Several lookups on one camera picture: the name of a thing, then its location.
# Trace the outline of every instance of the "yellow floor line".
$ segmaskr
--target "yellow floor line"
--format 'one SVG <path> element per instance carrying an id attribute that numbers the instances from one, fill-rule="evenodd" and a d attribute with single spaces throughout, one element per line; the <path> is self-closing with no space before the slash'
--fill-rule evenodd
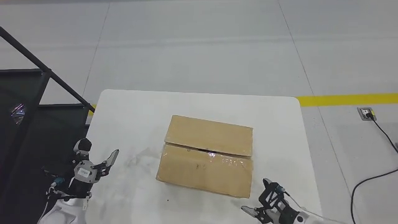
<path id="1" fill-rule="evenodd" d="M 371 93 L 366 95 L 321 95 L 296 97 L 301 107 L 398 104 L 398 93 Z"/>

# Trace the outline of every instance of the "gray floor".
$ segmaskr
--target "gray floor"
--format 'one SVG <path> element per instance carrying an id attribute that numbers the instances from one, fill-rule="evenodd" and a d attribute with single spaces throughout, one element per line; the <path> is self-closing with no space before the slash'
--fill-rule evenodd
<path id="1" fill-rule="evenodd" d="M 96 103 L 104 89 L 242 95 L 398 91 L 398 0 L 3 0 L 0 24 Z M 34 67 L 0 41 L 0 68 Z M 72 103 L 51 83 L 43 103 Z M 323 214 L 398 156 L 357 106 L 302 108 Z M 396 140 L 398 107 L 372 106 Z M 396 223 L 397 175 L 357 192 L 357 223 Z"/>

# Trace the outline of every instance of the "floor outlet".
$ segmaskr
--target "floor outlet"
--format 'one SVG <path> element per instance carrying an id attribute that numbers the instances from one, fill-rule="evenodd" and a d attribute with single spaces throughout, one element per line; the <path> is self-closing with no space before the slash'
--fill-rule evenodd
<path id="1" fill-rule="evenodd" d="M 374 114 L 374 111 L 373 111 L 372 108 L 370 108 L 370 107 L 363 107 L 363 108 L 356 108 L 356 109 L 358 110 L 358 113 L 359 113 L 359 115 L 360 115 L 360 117 L 361 117 L 362 120 L 365 120 L 365 121 L 372 121 L 371 118 L 369 118 L 369 117 L 366 116 L 367 113 L 373 114 L 374 120 L 377 120 L 377 119 L 376 119 L 376 115 Z"/>

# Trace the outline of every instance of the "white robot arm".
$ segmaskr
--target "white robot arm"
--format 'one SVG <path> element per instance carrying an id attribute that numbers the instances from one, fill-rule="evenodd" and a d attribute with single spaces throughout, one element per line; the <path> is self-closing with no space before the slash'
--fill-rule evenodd
<path id="1" fill-rule="evenodd" d="M 262 204 L 260 208 L 249 208 L 242 206 L 241 209 L 250 216 L 258 219 L 262 224 L 324 224 L 314 216 L 310 216 L 305 212 L 294 210 L 284 198 L 289 195 L 285 189 L 277 182 L 269 179 L 263 179 L 265 190 L 259 197 Z"/>
<path id="2" fill-rule="evenodd" d="M 94 165 L 88 158 L 90 149 L 91 142 L 88 139 L 79 140 L 73 148 L 75 157 L 69 169 L 71 171 L 66 171 L 65 175 L 47 172 L 55 177 L 47 192 L 47 204 L 50 199 L 57 201 L 46 215 L 42 215 L 38 224 L 86 224 L 85 215 L 91 198 L 90 190 L 101 177 L 109 174 L 119 154 L 119 150 L 115 150 L 107 160 Z"/>

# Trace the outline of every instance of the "box flap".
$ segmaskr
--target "box flap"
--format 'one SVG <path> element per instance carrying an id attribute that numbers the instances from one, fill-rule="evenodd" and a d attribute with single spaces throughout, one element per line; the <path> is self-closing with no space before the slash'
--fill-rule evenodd
<path id="1" fill-rule="evenodd" d="M 156 179 L 234 197 L 250 197 L 252 160 L 166 144 Z"/>
<path id="2" fill-rule="evenodd" d="M 253 128 L 173 115 L 165 142 L 240 156 L 252 154 Z"/>

